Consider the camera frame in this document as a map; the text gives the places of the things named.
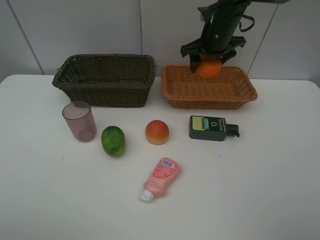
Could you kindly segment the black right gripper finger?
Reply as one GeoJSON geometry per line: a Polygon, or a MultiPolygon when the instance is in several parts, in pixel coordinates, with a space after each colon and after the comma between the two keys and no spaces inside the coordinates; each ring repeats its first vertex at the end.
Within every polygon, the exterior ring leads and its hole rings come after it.
{"type": "Polygon", "coordinates": [[[190,70],[192,73],[196,73],[199,64],[201,63],[200,55],[190,55],[190,70]]]}
{"type": "Polygon", "coordinates": [[[227,61],[234,58],[236,55],[237,55],[237,52],[235,49],[231,49],[230,51],[225,52],[223,55],[219,57],[221,64],[224,65],[227,61]]]}

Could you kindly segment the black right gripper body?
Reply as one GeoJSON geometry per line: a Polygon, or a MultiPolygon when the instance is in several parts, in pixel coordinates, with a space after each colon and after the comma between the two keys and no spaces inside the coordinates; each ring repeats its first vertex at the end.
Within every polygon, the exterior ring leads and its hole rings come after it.
{"type": "Polygon", "coordinates": [[[181,47],[181,55],[224,57],[237,47],[243,48],[247,43],[245,38],[234,36],[236,28],[242,25],[242,17],[238,15],[222,18],[214,15],[212,20],[205,22],[200,38],[181,47]]]}

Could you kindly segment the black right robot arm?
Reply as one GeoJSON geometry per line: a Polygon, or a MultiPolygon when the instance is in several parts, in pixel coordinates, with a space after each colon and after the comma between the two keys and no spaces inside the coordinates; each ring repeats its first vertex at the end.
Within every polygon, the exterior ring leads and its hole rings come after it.
{"type": "Polygon", "coordinates": [[[250,0],[219,0],[198,7],[204,22],[200,38],[181,46],[182,57],[189,56],[190,70],[195,73],[203,56],[217,57],[222,64],[237,55],[236,48],[247,43],[243,36],[234,36],[236,28],[244,33],[255,25],[252,16],[245,15],[250,0]]]}

